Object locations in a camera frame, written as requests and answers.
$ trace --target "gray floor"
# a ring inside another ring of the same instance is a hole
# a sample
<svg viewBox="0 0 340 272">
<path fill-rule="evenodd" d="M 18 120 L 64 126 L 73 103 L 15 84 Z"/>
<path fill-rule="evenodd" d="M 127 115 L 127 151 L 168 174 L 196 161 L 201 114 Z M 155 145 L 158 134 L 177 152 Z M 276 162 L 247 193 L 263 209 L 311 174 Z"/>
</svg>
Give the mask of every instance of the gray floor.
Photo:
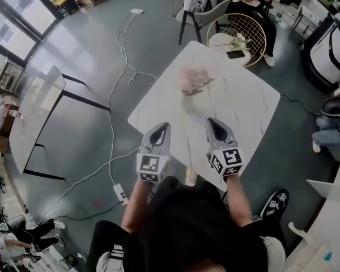
<svg viewBox="0 0 340 272">
<path fill-rule="evenodd" d="M 145 14 L 134 19 L 125 43 L 129 60 L 138 71 L 160 76 L 182 50 L 183 46 L 177 45 L 180 23 L 171 16 L 170 6 L 170 0 L 108 0 L 87 8 L 85 12 L 64 19 L 55 28 L 30 61 L 28 69 L 39 69 L 46 61 L 52 61 L 63 73 L 88 85 L 68 82 L 67 90 L 106 104 L 124 66 L 116 33 L 127 11 L 133 8 L 145 10 Z M 206 29 L 202 34 L 205 39 Z M 195 39 L 194 30 L 186 28 L 183 45 Z M 251 71 L 280 93 L 299 99 L 310 111 L 317 112 L 325 95 L 306 80 L 301 69 L 298 41 L 285 24 L 280 24 L 275 67 L 271 69 L 262 61 Z M 142 137 L 127 123 L 127 118 L 154 83 L 151 77 L 139 75 L 129 87 L 127 80 L 131 75 L 128 69 L 111 101 L 116 133 L 114 156 L 127 154 L 140 145 Z M 242 176 L 255 214 L 276 188 L 289 190 L 291 202 L 282 220 L 289 247 L 296 237 L 288 231 L 286 224 L 293 221 L 297 228 L 304 228 L 321 201 L 305 179 L 328 181 L 331 178 L 331 156 L 327 152 L 316 155 L 312 151 L 311 134 L 315 130 L 312 116 L 297 103 L 290 104 L 281 98 L 274 118 Z M 12 156 L 6 156 L 7 170 L 36 220 L 40 220 L 48 207 L 74 182 L 108 161 L 111 139 L 105 111 L 64 98 L 38 140 L 45 149 L 34 150 L 28 168 L 65 177 L 66 182 L 20 175 Z M 125 190 L 132 190 L 137 178 L 135 156 L 114 162 L 112 170 L 114 180 Z M 174 160 L 169 173 L 184 181 L 185 167 Z M 60 215 L 82 218 L 105 211 L 116 202 L 105 167 L 70 191 L 51 209 L 46 219 Z M 117 206 L 110 213 L 83 221 L 62 218 L 69 228 L 62 233 L 67 244 L 62 254 L 76 256 L 77 252 L 88 252 L 95 223 L 101 219 L 119 223 L 123 213 L 124 207 Z M 84 271 L 82 260 L 78 269 Z"/>
</svg>

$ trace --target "door frame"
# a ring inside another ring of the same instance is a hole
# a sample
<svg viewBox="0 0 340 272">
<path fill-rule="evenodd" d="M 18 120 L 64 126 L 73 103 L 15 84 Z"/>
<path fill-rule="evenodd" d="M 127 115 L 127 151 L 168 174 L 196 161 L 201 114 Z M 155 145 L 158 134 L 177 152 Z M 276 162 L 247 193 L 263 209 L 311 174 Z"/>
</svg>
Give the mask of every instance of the door frame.
<svg viewBox="0 0 340 272">
<path fill-rule="evenodd" d="M 12 24 L 17 26 L 21 31 L 23 31 L 27 36 L 35 41 L 35 45 L 28 53 L 25 59 L 18 57 L 16 54 L 12 53 L 4 46 L 0 44 L 0 54 L 13 60 L 15 63 L 22 67 L 26 67 L 28 61 L 33 56 L 34 52 L 37 50 L 39 45 L 45 40 L 47 35 L 53 30 L 53 28 L 59 23 L 60 20 L 64 18 L 62 14 L 57 11 L 57 8 L 50 0 L 39 0 L 55 17 L 53 23 L 48 27 L 48 29 L 41 34 L 36 30 L 31 24 L 26 21 L 20 14 L 18 14 L 15 9 L 13 9 L 5 0 L 0 0 L 0 13 L 5 16 Z"/>
</svg>

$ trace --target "gold metal frame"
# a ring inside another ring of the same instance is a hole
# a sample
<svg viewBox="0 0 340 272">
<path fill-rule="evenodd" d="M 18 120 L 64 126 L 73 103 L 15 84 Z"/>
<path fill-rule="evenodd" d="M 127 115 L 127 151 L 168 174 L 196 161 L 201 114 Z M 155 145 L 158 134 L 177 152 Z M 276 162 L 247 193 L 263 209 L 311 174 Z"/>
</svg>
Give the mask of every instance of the gold metal frame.
<svg viewBox="0 0 340 272">
<path fill-rule="evenodd" d="M 227 17 L 228 19 L 228 24 L 222 33 L 225 33 L 226 35 L 236 35 L 237 33 L 240 32 L 244 35 L 244 37 L 247 40 L 250 39 L 250 42 L 247 43 L 247 48 L 248 48 L 248 51 L 250 52 L 251 59 L 259 51 L 259 49 L 264 45 L 263 52 L 261 53 L 259 59 L 251 63 L 250 65 L 246 65 L 244 67 L 255 65 L 258 61 L 261 60 L 261 58 L 266 52 L 267 38 L 266 38 L 266 33 L 261 27 L 261 25 L 257 21 L 255 21 L 252 17 L 247 16 L 245 14 L 242 14 L 242 13 L 225 14 L 219 17 L 217 20 L 213 21 L 213 23 L 209 26 L 209 29 L 206 35 L 208 47 L 209 47 L 209 32 L 210 32 L 211 27 L 216 22 L 220 24 L 219 20 L 225 17 Z"/>
</svg>

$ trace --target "black phone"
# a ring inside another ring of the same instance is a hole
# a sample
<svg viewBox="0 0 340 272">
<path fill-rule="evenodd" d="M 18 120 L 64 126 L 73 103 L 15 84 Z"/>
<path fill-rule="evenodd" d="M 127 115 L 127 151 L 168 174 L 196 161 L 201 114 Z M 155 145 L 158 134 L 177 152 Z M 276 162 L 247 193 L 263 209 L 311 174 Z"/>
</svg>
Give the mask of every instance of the black phone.
<svg viewBox="0 0 340 272">
<path fill-rule="evenodd" d="M 240 57 L 245 57 L 244 53 L 241 50 L 236 50 L 234 52 L 227 52 L 227 56 L 232 59 L 232 58 L 240 58 Z"/>
</svg>

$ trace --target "vase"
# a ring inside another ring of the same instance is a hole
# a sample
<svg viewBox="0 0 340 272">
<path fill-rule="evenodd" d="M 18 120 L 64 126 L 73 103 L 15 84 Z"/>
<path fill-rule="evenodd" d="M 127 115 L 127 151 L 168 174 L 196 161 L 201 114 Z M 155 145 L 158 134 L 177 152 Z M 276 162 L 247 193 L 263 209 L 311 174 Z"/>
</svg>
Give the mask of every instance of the vase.
<svg viewBox="0 0 340 272">
<path fill-rule="evenodd" d="M 194 110 L 194 96 L 182 95 L 181 101 L 180 101 L 180 107 L 186 113 L 192 112 Z"/>
</svg>

